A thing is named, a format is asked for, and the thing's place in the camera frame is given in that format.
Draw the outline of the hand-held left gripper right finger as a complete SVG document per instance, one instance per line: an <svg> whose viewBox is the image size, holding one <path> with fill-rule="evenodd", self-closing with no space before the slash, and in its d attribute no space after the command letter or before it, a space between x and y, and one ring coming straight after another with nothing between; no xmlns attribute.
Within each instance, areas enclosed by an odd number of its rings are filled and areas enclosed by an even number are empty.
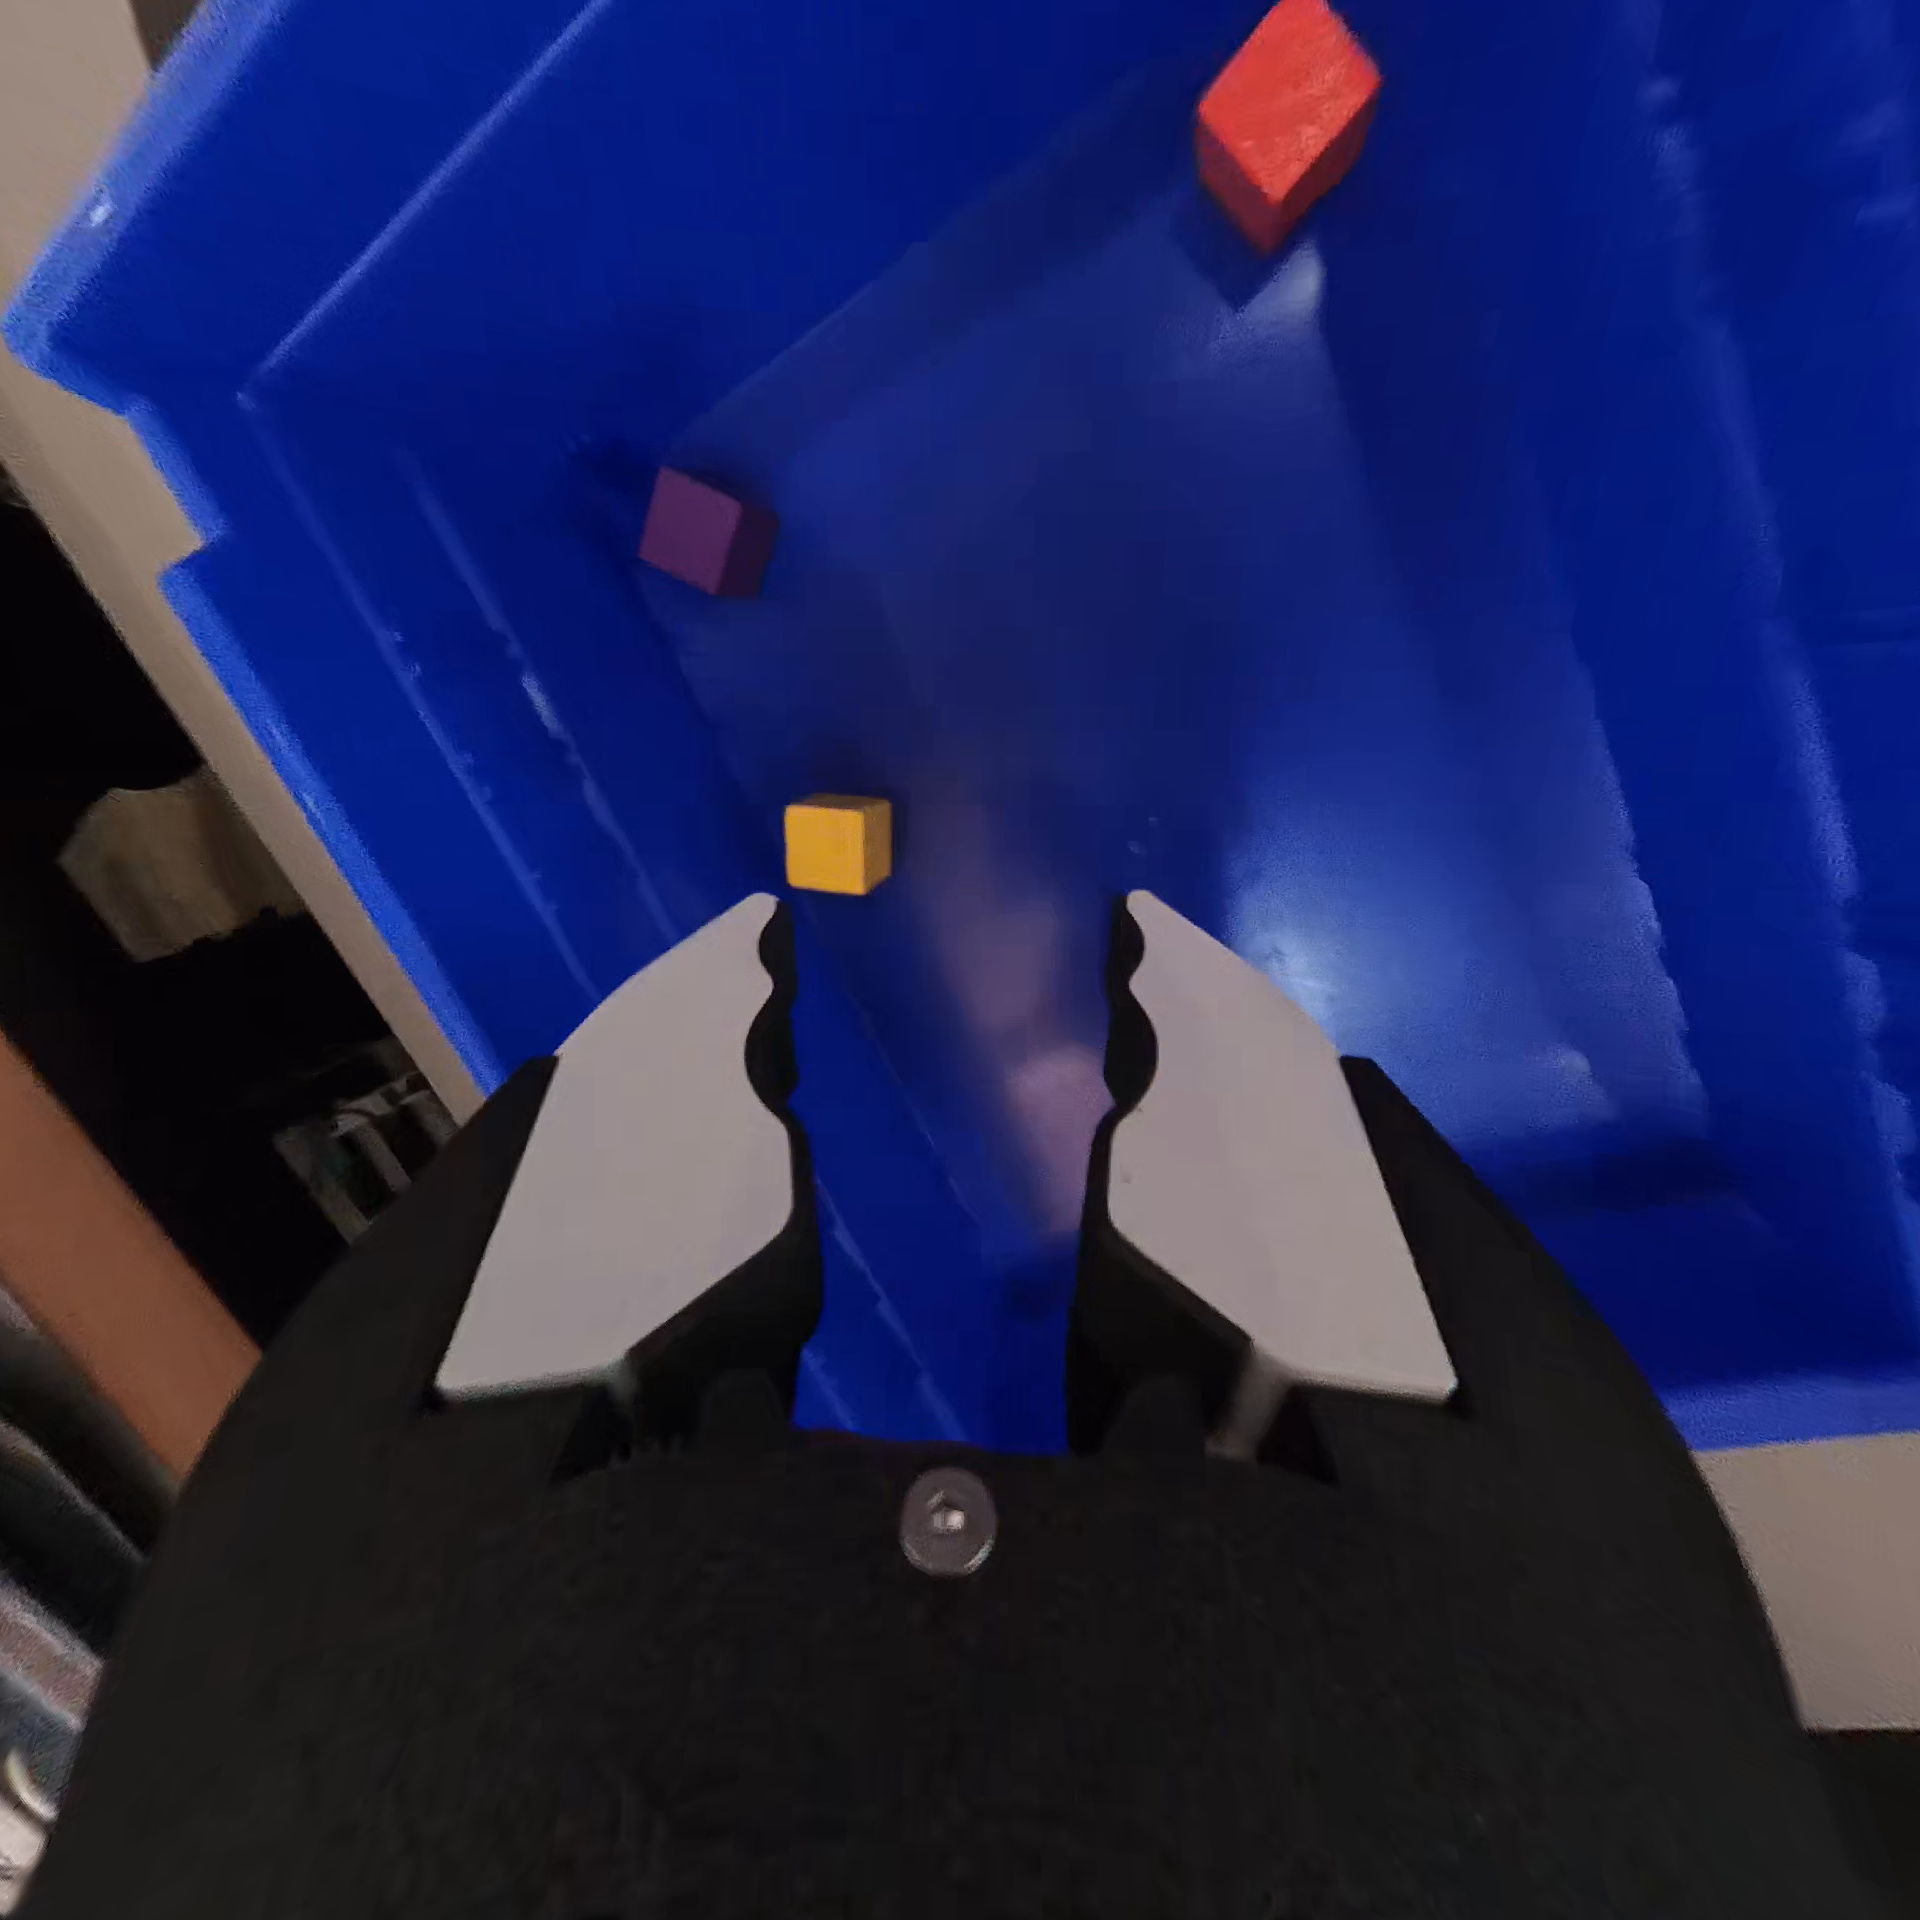
<svg viewBox="0 0 1920 1920"><path fill-rule="evenodd" d="M1070 1449L1152 1384L1213 1452L1261 1452L1304 1387L1448 1407L1456 1367L1323 1029L1145 889L1116 904L1106 996Z"/></svg>

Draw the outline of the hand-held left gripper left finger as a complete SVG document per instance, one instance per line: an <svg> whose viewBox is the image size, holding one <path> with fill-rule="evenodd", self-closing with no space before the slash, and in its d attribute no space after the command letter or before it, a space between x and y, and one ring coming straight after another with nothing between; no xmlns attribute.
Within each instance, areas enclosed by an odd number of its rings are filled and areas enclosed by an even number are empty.
<svg viewBox="0 0 1920 1920"><path fill-rule="evenodd" d="M825 1308L797 994L790 912L753 895L561 1044L445 1401L596 1386L641 1434L686 1434L713 1386L761 1376L790 1412Z"/></svg>

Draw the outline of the yellow wooden cube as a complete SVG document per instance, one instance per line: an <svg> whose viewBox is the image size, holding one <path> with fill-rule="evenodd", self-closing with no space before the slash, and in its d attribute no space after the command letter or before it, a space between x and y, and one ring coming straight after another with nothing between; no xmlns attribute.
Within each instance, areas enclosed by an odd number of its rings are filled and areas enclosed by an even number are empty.
<svg viewBox="0 0 1920 1920"><path fill-rule="evenodd" d="M865 898L897 865L897 812L888 797L809 795L785 808L785 883L800 895Z"/></svg>

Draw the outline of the blue plastic bin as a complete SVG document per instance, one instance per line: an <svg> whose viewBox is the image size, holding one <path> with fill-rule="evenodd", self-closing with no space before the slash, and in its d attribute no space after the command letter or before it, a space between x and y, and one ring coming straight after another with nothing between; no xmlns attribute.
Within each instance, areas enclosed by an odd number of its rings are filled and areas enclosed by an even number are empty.
<svg viewBox="0 0 1920 1920"><path fill-rule="evenodd" d="M1915 1429L1915 4L213 4L11 298L470 1075L796 900L805 1412L1061 1436L1148 889L1371 1058L1701 1449ZM656 469L772 511L637 560Z"/></svg>

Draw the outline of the purple wooden cube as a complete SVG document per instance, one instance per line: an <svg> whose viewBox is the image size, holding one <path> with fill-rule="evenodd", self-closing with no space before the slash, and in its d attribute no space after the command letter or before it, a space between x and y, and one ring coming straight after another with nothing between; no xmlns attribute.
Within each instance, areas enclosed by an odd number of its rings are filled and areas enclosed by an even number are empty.
<svg viewBox="0 0 1920 1920"><path fill-rule="evenodd" d="M637 560L722 599L753 599L772 562L780 519L756 500L677 466L656 469Z"/></svg>

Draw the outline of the red wooden cube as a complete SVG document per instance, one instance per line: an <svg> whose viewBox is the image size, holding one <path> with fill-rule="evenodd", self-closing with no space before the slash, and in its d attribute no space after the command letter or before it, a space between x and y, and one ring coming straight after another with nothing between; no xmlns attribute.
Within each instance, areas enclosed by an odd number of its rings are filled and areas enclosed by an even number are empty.
<svg viewBox="0 0 1920 1920"><path fill-rule="evenodd" d="M1194 116L1194 164L1258 253L1283 249L1356 164L1384 77L1328 2L1280 2L1221 68Z"/></svg>

